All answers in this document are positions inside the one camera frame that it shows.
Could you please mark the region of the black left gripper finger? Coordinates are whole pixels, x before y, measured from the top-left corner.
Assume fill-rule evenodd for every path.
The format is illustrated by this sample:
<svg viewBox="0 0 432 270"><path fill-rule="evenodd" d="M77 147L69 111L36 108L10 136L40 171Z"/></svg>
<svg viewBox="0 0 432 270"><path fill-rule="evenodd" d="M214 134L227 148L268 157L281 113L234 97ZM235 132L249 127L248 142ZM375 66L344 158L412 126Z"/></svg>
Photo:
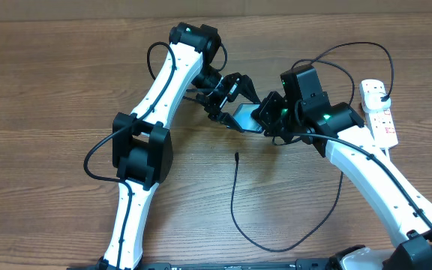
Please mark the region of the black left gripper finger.
<svg viewBox="0 0 432 270"><path fill-rule="evenodd" d="M241 125L228 113L228 112L219 112L217 114L209 114L208 118L213 122L217 122L221 125L226 126L229 129L243 132Z"/></svg>
<svg viewBox="0 0 432 270"><path fill-rule="evenodd" d="M243 75L239 79L239 93L247 98L253 104L260 104L261 101L257 95L252 79L248 75Z"/></svg>

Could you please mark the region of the blue smartphone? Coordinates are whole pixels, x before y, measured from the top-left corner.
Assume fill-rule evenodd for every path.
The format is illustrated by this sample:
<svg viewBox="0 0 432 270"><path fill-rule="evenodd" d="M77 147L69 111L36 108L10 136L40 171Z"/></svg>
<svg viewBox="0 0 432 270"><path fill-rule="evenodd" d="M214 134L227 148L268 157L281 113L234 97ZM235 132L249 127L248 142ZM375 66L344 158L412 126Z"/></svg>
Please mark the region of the blue smartphone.
<svg viewBox="0 0 432 270"><path fill-rule="evenodd" d="M263 128L251 116L251 113L259 107L259 104L242 103L238 106L232 117L244 132L261 134Z"/></svg>

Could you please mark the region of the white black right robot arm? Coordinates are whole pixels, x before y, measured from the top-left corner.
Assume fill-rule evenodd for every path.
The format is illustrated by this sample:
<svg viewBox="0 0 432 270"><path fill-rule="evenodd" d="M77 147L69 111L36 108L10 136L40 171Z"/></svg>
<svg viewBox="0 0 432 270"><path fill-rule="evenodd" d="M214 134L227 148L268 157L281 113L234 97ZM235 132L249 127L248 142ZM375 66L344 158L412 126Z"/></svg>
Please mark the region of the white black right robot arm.
<svg viewBox="0 0 432 270"><path fill-rule="evenodd" d="M280 75L276 91L251 116L268 137L300 137L356 186L383 223L393 251L353 247L330 258L332 269L432 269L432 203L377 146L348 104L332 105L310 64Z"/></svg>

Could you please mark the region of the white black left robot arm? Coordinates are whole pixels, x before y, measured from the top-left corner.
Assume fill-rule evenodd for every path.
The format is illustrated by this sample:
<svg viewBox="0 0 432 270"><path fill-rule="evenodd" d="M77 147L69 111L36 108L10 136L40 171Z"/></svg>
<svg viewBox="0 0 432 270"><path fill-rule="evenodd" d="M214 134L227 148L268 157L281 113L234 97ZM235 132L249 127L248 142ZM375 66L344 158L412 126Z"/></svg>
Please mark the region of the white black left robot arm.
<svg viewBox="0 0 432 270"><path fill-rule="evenodd" d="M173 162L170 127L189 86L196 86L196 102L212 121L242 133L263 130L251 118L260 103L251 79L240 73L221 76L211 66L223 46L216 28L181 22L164 45L166 60L147 95L112 123L119 200L112 238L98 269L136 269L142 260L150 204Z"/></svg>

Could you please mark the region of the white charger plug adapter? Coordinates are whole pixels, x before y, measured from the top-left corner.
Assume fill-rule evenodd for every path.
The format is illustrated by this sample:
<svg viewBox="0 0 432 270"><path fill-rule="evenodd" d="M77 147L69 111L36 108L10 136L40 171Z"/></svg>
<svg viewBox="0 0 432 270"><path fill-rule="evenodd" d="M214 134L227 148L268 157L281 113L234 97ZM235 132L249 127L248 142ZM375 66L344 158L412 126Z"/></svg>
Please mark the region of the white charger plug adapter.
<svg viewBox="0 0 432 270"><path fill-rule="evenodd" d="M362 95L361 106L365 113L377 113L387 110L392 105L390 97L386 97L382 92L364 92Z"/></svg>

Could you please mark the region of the white power strip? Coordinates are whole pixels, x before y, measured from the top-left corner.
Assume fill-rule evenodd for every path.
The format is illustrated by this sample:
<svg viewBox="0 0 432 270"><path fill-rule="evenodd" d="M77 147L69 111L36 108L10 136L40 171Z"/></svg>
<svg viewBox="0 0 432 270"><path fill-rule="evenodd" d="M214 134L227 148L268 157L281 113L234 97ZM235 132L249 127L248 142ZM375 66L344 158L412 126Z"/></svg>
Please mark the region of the white power strip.
<svg viewBox="0 0 432 270"><path fill-rule="evenodd" d="M361 95L364 92L382 92L386 94L383 82L377 79L365 79L359 84ZM395 130L395 123L392 118L392 112L389 109L375 112L364 113L367 126L376 142L382 150L388 150L398 144L398 136Z"/></svg>

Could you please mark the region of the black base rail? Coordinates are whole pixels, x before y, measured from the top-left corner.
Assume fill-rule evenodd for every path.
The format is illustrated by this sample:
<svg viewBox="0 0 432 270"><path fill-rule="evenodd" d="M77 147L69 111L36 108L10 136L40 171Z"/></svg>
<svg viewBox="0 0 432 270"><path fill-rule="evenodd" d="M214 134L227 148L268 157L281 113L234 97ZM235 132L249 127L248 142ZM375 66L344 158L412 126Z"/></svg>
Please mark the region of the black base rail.
<svg viewBox="0 0 432 270"><path fill-rule="evenodd" d="M238 262L176 265L168 262L140 263L135 270L330 270L329 259L297 259L295 262Z"/></svg>

